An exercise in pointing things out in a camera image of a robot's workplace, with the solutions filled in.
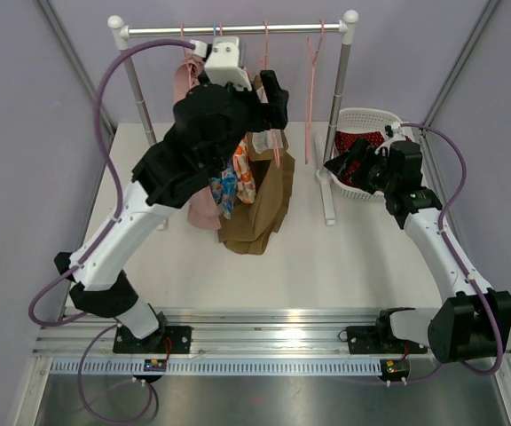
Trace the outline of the red polka dot skirt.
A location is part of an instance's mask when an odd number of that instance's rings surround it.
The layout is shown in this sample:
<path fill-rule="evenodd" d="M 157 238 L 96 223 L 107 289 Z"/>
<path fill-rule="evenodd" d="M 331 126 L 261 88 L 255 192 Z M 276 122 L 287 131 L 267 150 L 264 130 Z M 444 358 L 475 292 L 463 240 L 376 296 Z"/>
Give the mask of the red polka dot skirt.
<path fill-rule="evenodd" d="M 353 146 L 356 144 L 358 139 L 364 139 L 368 142 L 368 145 L 375 150 L 378 146 L 380 146 L 386 139 L 387 136 L 380 131 L 370 131 L 370 132 L 362 132 L 362 133 L 349 133 L 346 131 L 337 131 L 334 136 L 334 145 L 336 148 L 336 152 L 341 155 L 348 151 L 353 151 Z M 342 182 L 344 185 L 355 187 L 352 182 L 352 175 L 357 170 L 357 168 L 361 165 L 362 160 L 366 156 L 366 150 L 362 150 L 358 152 L 358 158 L 355 159 L 350 166 L 343 172 L 341 176 L 338 177 L 338 180 Z"/>

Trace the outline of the orange tulip floral skirt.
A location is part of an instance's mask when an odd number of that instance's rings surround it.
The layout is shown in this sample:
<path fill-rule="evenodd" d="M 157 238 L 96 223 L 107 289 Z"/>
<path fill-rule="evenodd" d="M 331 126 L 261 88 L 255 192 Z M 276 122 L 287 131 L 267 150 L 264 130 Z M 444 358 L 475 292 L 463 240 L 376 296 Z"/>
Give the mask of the orange tulip floral skirt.
<path fill-rule="evenodd" d="M 237 177 L 236 194 L 240 201 L 252 204 L 256 200 L 256 184 L 249 167 L 247 138 L 243 138 L 232 157 L 232 166 Z"/>

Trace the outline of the blue floral skirt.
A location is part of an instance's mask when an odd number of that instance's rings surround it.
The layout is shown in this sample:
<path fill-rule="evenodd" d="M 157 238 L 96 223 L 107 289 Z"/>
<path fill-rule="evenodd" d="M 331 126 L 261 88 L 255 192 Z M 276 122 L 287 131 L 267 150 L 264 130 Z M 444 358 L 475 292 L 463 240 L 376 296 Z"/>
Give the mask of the blue floral skirt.
<path fill-rule="evenodd" d="M 226 219 L 232 218 L 234 201 L 237 193 L 237 177 L 234 173 L 223 174 L 210 179 L 210 190 L 221 214 Z"/>

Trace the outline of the pink hanger of red skirt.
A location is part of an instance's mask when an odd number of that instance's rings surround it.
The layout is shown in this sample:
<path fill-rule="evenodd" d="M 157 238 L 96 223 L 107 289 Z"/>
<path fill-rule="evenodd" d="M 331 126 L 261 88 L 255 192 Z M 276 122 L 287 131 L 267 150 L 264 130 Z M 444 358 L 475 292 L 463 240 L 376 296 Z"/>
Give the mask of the pink hanger of red skirt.
<path fill-rule="evenodd" d="M 307 93 L 305 103 L 305 122 L 304 122 L 304 161 L 306 164 L 311 159 L 311 137 L 312 137 L 312 121 L 313 121 L 313 105 L 314 105 L 314 85 L 315 85 L 315 74 L 318 63 L 318 56 L 321 50 L 321 46 L 325 35 L 325 22 L 319 21 L 320 30 L 318 36 L 318 43 L 316 45 L 311 41 L 311 37 L 308 36 L 306 40 L 306 51 L 307 51 Z"/>

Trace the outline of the tan brown skirt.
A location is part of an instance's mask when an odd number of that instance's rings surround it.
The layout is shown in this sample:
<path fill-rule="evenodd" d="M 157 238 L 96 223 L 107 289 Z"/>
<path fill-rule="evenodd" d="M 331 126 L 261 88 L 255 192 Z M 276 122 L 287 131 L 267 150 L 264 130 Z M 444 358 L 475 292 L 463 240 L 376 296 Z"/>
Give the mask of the tan brown skirt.
<path fill-rule="evenodd" d="M 255 180 L 256 198 L 252 204 L 234 201 L 232 218 L 219 218 L 218 240 L 230 251 L 260 256 L 269 239 L 288 213 L 295 177 L 295 158 L 288 152 L 283 130 L 249 132 L 249 167 Z"/>

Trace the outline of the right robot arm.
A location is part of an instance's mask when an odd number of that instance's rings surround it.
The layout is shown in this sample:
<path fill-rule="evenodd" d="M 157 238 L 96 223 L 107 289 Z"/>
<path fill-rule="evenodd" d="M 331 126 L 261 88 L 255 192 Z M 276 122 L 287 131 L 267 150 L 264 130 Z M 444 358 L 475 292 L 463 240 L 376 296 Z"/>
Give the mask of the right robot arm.
<path fill-rule="evenodd" d="M 438 309 L 381 312 L 375 343 L 383 351 L 419 343 L 442 364 L 501 361 L 511 329 L 511 295 L 493 289 L 451 234 L 441 201 L 423 184 L 422 162 L 421 148 L 411 140 L 376 148 L 358 138 L 325 164 L 358 189 L 383 194 L 386 210 L 421 253 L 442 299 Z"/>

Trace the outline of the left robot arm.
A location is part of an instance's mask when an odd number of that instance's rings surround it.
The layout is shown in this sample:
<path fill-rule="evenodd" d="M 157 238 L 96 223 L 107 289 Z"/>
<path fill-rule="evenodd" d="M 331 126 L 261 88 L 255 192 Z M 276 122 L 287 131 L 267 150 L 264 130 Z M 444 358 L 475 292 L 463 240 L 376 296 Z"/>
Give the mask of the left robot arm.
<path fill-rule="evenodd" d="M 162 222 L 226 168 L 247 133 L 286 128 L 287 90 L 272 70 L 259 78 L 266 101 L 255 89 L 231 83 L 189 90 L 173 106 L 173 126 L 137 162 L 121 205 L 90 246 L 55 256 L 58 271 L 74 284 L 69 295 L 75 307 L 118 320 L 144 352 L 161 348 L 166 319 L 138 296 L 123 267 Z"/>

